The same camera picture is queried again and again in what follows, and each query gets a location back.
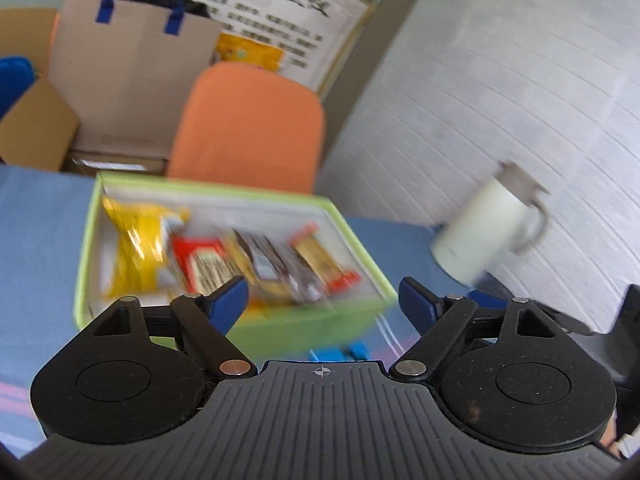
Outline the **yellow snack bag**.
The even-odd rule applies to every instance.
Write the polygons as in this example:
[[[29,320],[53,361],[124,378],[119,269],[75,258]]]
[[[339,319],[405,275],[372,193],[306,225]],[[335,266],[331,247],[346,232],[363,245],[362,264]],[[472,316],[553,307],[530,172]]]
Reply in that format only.
[[[112,280],[105,296],[146,294],[169,286],[174,280],[170,244],[190,221],[190,209],[107,197],[102,207],[117,232]]]

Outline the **brown snack packet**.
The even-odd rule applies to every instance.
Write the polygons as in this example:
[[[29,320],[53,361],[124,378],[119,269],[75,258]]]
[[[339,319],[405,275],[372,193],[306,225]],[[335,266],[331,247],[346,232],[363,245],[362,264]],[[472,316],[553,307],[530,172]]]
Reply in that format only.
[[[326,286],[291,246],[238,230],[224,234],[222,244],[252,292],[267,304],[314,304],[326,299]]]

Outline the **green cardboard snack box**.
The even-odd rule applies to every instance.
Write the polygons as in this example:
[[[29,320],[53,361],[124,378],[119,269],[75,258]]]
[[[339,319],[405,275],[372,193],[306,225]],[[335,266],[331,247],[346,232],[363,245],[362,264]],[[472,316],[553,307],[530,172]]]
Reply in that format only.
[[[230,228],[285,238],[308,223],[318,226],[320,243],[341,266],[357,271],[361,281],[318,304],[246,309],[228,337],[253,360],[303,356],[349,344],[396,304],[392,284],[324,197],[102,172],[94,182],[79,259],[74,304],[78,328],[85,328],[111,303],[105,293],[113,276],[117,232],[102,207],[104,198],[189,208],[186,235],[194,237]]]

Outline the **red snack packet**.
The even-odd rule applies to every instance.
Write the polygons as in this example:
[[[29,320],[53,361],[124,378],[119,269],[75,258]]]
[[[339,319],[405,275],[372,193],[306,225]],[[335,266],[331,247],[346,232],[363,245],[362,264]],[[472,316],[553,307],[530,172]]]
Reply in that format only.
[[[176,236],[171,248],[189,292],[208,296],[241,274],[220,238]]]

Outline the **white thermos jug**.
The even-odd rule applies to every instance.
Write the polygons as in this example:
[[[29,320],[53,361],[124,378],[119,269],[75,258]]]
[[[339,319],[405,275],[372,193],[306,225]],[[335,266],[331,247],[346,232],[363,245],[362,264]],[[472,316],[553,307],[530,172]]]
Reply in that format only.
[[[431,247],[450,278],[473,285],[501,258],[538,245],[550,226],[540,199],[548,190],[515,162],[502,162],[460,212],[437,233]]]

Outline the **blue object in box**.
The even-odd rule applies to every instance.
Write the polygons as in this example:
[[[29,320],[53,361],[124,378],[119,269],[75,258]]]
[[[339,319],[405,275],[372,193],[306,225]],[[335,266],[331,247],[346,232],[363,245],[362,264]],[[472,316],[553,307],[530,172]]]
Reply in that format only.
[[[21,55],[0,58],[0,118],[35,83],[36,71]]]

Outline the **orange chair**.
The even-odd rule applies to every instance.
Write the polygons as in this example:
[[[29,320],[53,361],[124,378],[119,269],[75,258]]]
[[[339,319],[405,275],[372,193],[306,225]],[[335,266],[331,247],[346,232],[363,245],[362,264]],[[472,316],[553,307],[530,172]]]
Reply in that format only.
[[[325,131],[312,90],[250,64],[216,63],[186,100],[166,176],[310,194]]]

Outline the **blue snack packet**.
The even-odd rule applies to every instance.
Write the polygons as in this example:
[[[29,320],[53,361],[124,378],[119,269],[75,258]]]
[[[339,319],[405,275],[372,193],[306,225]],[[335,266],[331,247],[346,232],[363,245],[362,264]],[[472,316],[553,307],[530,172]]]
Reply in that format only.
[[[354,341],[338,347],[309,350],[308,356],[314,362],[360,362],[370,361],[370,352],[362,341]]]

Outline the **red gold snack bar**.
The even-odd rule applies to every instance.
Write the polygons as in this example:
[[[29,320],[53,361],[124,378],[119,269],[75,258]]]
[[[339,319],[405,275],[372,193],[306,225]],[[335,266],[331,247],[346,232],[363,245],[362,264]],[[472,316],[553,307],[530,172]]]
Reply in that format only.
[[[354,288],[361,275],[354,269],[346,269],[334,259],[318,237],[319,227],[308,223],[295,233],[288,244],[322,281],[328,296],[341,294]]]

